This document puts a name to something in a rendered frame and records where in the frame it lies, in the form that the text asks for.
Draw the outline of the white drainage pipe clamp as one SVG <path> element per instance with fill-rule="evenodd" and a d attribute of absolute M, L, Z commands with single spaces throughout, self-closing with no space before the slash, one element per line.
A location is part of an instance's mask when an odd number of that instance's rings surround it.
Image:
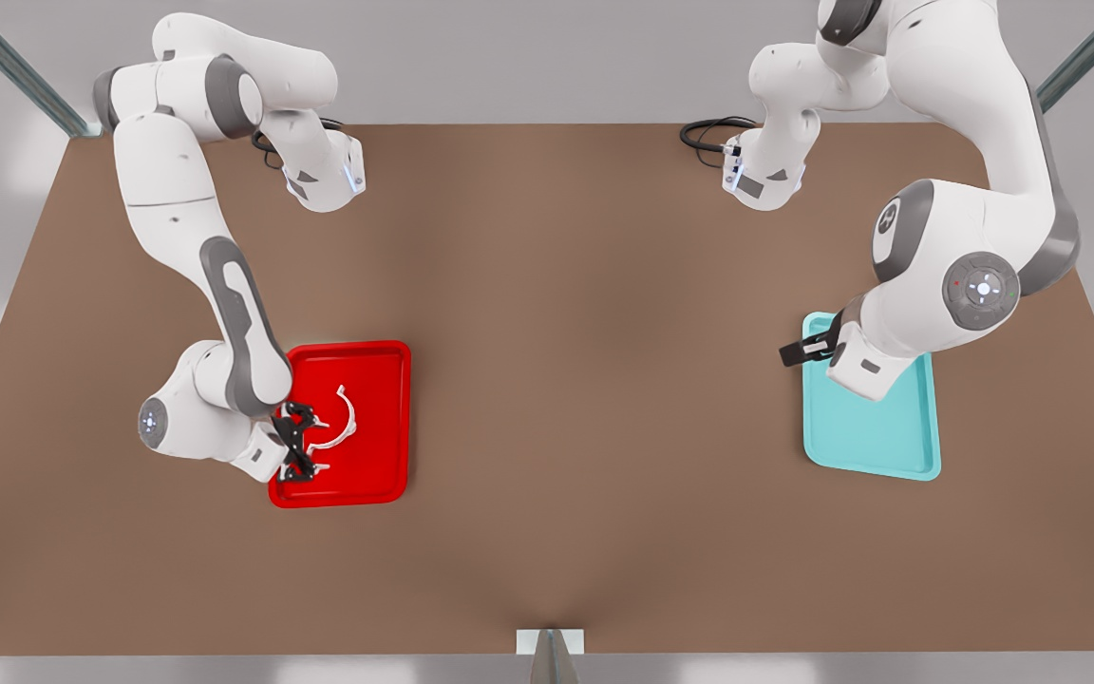
<path fill-rule="evenodd" d="M 312 455 L 317 450 L 326 450 L 330 449 L 331 447 L 340 445 L 340 443 L 342 443 L 344 441 L 346 441 L 346 439 L 348 439 L 348 437 L 353 434 L 357 429 L 354 406 L 352 399 L 348 398 L 346 386 L 340 385 L 337 389 L 337 395 L 340 399 L 344 399 L 344 403 L 346 403 L 346 407 L 348 409 L 348 422 L 344 426 L 342 429 L 340 429 L 337 436 L 335 436 L 328 442 L 312 444 L 309 442 L 309 439 L 305 439 L 305 442 L 307 442 L 305 443 L 305 450 L 307 450 L 309 455 Z"/>

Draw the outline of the red plastic tray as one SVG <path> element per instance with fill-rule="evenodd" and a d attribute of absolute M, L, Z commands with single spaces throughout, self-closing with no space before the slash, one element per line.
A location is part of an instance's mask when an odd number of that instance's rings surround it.
<path fill-rule="evenodd" d="M 411 424 L 411 351 L 403 341 L 303 345 L 287 353 L 292 390 L 287 399 L 305 404 L 329 426 L 307 429 L 310 443 L 328 442 L 348 422 L 337 395 L 346 386 L 357 429 L 338 447 L 317 450 L 314 463 L 330 464 L 312 482 L 269 483 L 271 503 L 282 509 L 386 505 L 405 492 Z"/>

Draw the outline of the teal plastic tray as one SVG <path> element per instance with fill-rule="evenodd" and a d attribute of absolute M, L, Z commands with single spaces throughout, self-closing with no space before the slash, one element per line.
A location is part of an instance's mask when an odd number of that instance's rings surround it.
<path fill-rule="evenodd" d="M 941 453 L 931 356 L 919 356 L 878 402 L 835 384 L 826 376 L 828 366 L 828 360 L 802 366 L 807 457 L 837 469 L 915 482 L 936 478 Z"/>

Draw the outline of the silver frame post with foot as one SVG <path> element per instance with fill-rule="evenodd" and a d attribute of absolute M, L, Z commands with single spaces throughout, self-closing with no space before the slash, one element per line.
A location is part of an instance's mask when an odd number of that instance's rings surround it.
<path fill-rule="evenodd" d="M 585 654 L 583 629 L 517 629 L 516 654 L 532 656 L 529 684 L 580 684 L 574 656 Z"/>

